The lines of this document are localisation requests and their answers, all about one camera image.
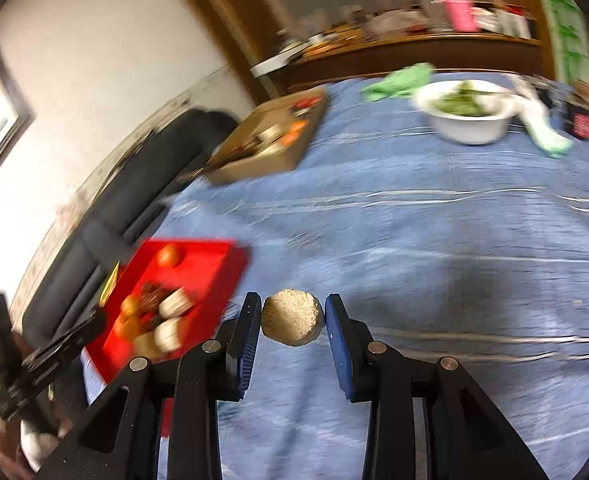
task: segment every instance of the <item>wooden shelf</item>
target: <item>wooden shelf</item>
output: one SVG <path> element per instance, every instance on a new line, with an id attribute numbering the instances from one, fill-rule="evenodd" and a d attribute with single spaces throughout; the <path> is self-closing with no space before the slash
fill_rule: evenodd
<path id="1" fill-rule="evenodd" d="M 438 70 L 546 75 L 543 48 L 537 40 L 471 32 L 352 41 L 298 59 L 272 73 L 270 79 L 286 94 L 353 77 L 384 76 L 424 61 Z"/>
<path id="2" fill-rule="evenodd" d="M 529 44 L 532 46 L 541 46 L 541 42 L 538 40 L 524 40 L 524 38 L 517 38 L 515 36 L 504 36 L 503 34 L 492 34 L 485 32 L 457 32 L 457 33 L 446 33 L 446 34 L 412 34 L 412 35 L 399 35 L 396 38 L 389 38 L 386 40 L 354 40 L 353 43 L 345 46 L 340 46 L 328 52 L 321 54 L 314 54 L 308 57 L 302 57 L 296 60 L 292 65 L 302 65 L 307 62 L 323 59 L 324 57 L 340 56 L 348 52 L 356 52 L 368 48 L 376 48 L 378 46 L 395 45 L 402 43 L 413 43 L 414 41 L 456 41 L 456 40 L 484 40 L 484 41 L 498 41 L 501 43 L 520 43 Z"/>

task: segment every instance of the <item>metal screw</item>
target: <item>metal screw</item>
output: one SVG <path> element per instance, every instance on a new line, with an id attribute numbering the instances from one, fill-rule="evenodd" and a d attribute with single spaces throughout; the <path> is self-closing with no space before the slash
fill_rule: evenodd
<path id="1" fill-rule="evenodd" d="M 145 370 L 148 366 L 148 360 L 145 357 L 135 357 L 132 361 L 130 361 L 130 370 L 133 372 L 140 372 L 141 370 Z"/>
<path id="2" fill-rule="evenodd" d="M 216 339 L 210 339 L 201 345 L 201 350 L 208 354 L 218 352 L 220 349 L 221 343 L 219 343 Z"/>
<path id="3" fill-rule="evenodd" d="M 368 343 L 368 350 L 373 354 L 382 354 L 387 349 L 387 345 L 385 343 L 382 343 L 381 341 L 372 341 Z"/>
<path id="4" fill-rule="evenodd" d="M 441 368 L 446 370 L 456 370 L 459 367 L 459 362 L 454 357 L 444 357 L 441 359 Z"/>

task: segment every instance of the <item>blue gripper pad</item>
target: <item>blue gripper pad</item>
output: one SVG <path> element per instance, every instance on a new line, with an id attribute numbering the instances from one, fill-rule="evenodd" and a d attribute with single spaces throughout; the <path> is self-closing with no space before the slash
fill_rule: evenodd
<path id="1" fill-rule="evenodd" d="M 243 398 L 250 386 L 260 329 L 261 297 L 256 292 L 249 292 L 239 312 L 226 352 L 226 369 L 234 378 L 234 389 L 239 399 Z"/>
<path id="2" fill-rule="evenodd" d="M 338 294 L 331 294 L 325 300 L 325 326 L 330 340 L 332 358 L 337 369 L 337 378 L 345 398 L 354 397 L 353 363 L 350 350 L 345 341 L 344 330 L 350 330 L 350 320 Z"/>

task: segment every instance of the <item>red tray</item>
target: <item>red tray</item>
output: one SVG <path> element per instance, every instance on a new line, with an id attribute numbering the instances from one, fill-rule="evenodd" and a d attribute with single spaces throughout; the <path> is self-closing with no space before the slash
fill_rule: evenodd
<path id="1" fill-rule="evenodd" d="M 159 267 L 156 254 L 168 243 L 179 247 L 182 259 L 176 267 Z M 212 337 L 247 262 L 248 252 L 231 241 L 143 242 L 106 302 L 106 329 L 86 347 L 103 380 L 110 382 L 132 358 L 132 344 L 112 333 L 121 302 L 126 296 L 132 293 L 138 295 L 144 283 L 154 280 L 167 287 L 182 286 L 194 300 L 195 305 L 186 314 L 189 327 L 186 340 L 168 357 L 174 359 Z"/>

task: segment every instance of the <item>blue tablecloth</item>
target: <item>blue tablecloth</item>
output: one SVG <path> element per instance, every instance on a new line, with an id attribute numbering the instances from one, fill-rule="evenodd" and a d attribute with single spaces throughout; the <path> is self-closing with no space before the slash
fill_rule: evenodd
<path id="1" fill-rule="evenodd" d="M 370 82 L 328 88 L 295 171 L 199 180 L 156 236 L 247 244 L 236 303 L 338 292 L 405 355 L 458 357 L 548 475 L 572 478 L 589 455 L 589 142 L 554 160 L 515 119 L 496 144 L 451 144 L 411 101 L 363 102 Z M 341 393 L 325 333 L 302 348 L 261 336 L 245 400 L 220 406 L 224 478 L 359 479 L 368 416 Z"/>

